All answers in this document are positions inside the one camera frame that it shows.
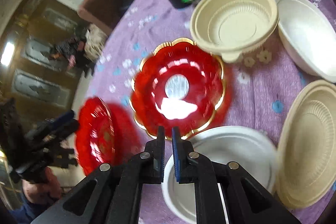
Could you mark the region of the operator left hand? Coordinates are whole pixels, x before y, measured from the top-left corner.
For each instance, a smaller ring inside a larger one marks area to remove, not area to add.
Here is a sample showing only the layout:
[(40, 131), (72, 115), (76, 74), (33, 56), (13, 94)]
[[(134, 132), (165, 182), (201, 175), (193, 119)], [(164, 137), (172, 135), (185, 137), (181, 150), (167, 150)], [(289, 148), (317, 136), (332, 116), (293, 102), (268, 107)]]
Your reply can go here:
[(57, 177), (49, 167), (44, 171), (45, 182), (36, 184), (26, 180), (22, 181), (23, 194), (27, 200), (34, 204), (53, 204), (62, 196), (62, 189)]

